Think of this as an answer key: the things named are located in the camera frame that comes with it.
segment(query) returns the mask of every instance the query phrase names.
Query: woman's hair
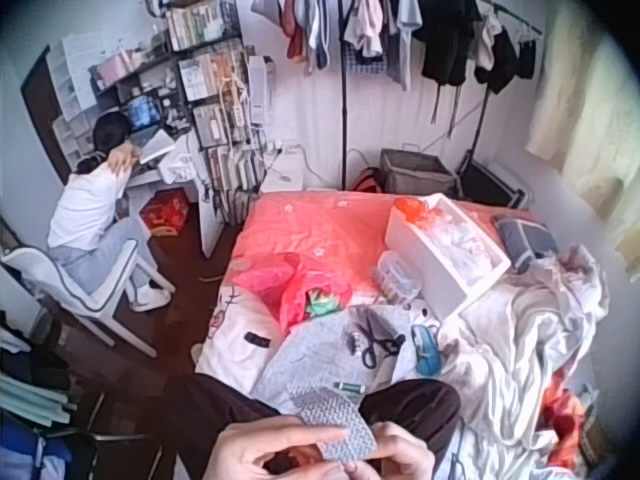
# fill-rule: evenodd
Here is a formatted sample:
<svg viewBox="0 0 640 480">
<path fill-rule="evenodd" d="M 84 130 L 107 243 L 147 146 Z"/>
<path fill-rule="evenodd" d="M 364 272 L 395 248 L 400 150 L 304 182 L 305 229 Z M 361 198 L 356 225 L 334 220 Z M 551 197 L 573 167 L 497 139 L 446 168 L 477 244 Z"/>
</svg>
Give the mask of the woman's hair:
<svg viewBox="0 0 640 480">
<path fill-rule="evenodd" d="M 131 135 L 131 122 L 120 112 L 102 115 L 93 127 L 93 145 L 96 153 L 82 159 L 76 166 L 76 173 L 86 175 L 98 168 L 109 152 L 122 145 Z"/>
</svg>

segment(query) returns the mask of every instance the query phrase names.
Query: scissors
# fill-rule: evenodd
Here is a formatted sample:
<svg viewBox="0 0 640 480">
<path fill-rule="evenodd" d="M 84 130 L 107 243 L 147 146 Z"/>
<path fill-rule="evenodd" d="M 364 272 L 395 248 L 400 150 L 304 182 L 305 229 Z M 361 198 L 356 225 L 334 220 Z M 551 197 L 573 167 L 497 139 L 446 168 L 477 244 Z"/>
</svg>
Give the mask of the scissors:
<svg viewBox="0 0 640 480">
<path fill-rule="evenodd" d="M 364 335 L 369 343 L 369 346 L 362 350 L 362 364 L 369 370 L 375 370 L 378 366 L 378 357 L 376 356 L 375 345 L 379 345 L 385 352 L 384 358 L 397 357 L 400 353 L 400 347 L 405 341 L 404 335 L 398 335 L 395 339 L 383 338 L 378 339 L 373 334 L 373 328 L 371 327 L 371 319 L 367 316 L 366 328 L 362 325 L 358 325 L 358 330 Z"/>
</svg>

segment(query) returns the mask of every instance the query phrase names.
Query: curtain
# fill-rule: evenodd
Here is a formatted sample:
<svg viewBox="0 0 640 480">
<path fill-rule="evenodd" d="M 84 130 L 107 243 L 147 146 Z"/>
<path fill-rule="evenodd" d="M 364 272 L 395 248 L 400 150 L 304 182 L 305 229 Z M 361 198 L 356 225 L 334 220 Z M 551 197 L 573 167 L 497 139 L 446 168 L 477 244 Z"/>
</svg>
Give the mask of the curtain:
<svg viewBox="0 0 640 480">
<path fill-rule="evenodd" d="M 606 224 L 631 269 L 640 264 L 640 86 L 590 13 L 556 3 L 527 149 L 556 168 Z"/>
</svg>

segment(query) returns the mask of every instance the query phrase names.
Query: gray storage basket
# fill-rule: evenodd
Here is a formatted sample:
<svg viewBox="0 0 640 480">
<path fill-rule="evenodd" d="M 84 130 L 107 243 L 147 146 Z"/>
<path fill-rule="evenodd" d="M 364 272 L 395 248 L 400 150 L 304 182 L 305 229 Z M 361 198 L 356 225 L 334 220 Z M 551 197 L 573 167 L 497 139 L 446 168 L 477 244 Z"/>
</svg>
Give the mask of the gray storage basket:
<svg viewBox="0 0 640 480">
<path fill-rule="evenodd" d="M 383 148 L 380 169 L 384 191 L 402 195 L 455 195 L 456 177 L 434 155 Z"/>
</svg>

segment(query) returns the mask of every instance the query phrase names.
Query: white chair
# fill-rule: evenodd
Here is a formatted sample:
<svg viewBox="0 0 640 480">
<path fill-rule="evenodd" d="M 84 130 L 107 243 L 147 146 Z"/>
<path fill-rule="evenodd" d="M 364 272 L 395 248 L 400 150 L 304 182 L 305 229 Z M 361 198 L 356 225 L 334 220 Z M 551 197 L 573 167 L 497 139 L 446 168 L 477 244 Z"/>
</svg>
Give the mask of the white chair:
<svg viewBox="0 0 640 480">
<path fill-rule="evenodd" d="M 158 285 L 174 293 L 175 287 L 137 255 L 135 240 L 127 240 L 122 247 L 111 272 L 104 283 L 92 294 L 87 295 L 46 253 L 34 247 L 19 247 L 9 255 L 0 258 L 4 264 L 19 270 L 22 276 L 42 289 L 68 310 L 85 327 L 110 347 L 115 342 L 104 333 L 96 321 L 120 336 L 131 345 L 156 357 L 156 350 L 142 341 L 113 318 L 123 290 L 133 291 L 130 277 L 137 266 L 144 270 Z"/>
</svg>

